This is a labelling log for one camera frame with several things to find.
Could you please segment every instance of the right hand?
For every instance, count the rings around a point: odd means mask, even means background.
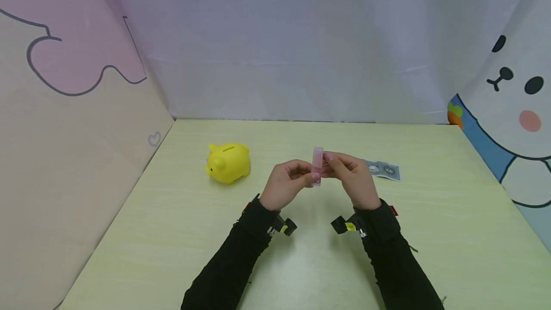
[[[327,164],[323,166],[321,176],[340,180],[355,208],[374,210],[381,206],[373,176],[365,161],[330,151],[323,153],[323,160]]]

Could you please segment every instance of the tabletop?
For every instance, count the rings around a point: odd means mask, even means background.
[[[205,172],[208,144],[250,149],[249,176]],[[400,165],[376,178],[402,233],[452,309],[547,309],[551,255],[457,126],[178,120],[126,200],[61,310],[174,310],[275,164],[311,161],[313,147]],[[282,211],[298,226],[274,236],[240,309],[384,309],[337,180],[305,189]]]

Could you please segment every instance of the white curtain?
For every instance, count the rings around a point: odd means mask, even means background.
[[[121,0],[180,118],[446,122],[519,0]]]

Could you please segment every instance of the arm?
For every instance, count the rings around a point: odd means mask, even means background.
[[[442,310],[442,302],[413,257],[394,213],[378,197],[365,161],[351,155],[324,153],[322,177],[337,178],[351,198],[360,226],[367,234],[364,249],[375,269],[388,310]]]
[[[181,309],[235,309],[258,256],[268,247],[268,230],[277,215],[254,199],[186,291]]]
[[[268,247],[268,234],[280,210],[319,174],[312,165],[289,161],[274,167],[260,198],[243,211],[228,238],[186,291],[181,310],[234,310],[258,256]]]
[[[387,310],[443,310],[438,294],[413,257],[400,225],[386,202],[374,210],[356,210],[367,236],[362,239],[371,259]]]

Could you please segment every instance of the dollar bill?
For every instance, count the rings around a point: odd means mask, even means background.
[[[368,161],[364,160],[369,166],[369,172],[376,177],[385,177],[394,181],[401,181],[400,166],[389,164],[383,161]]]

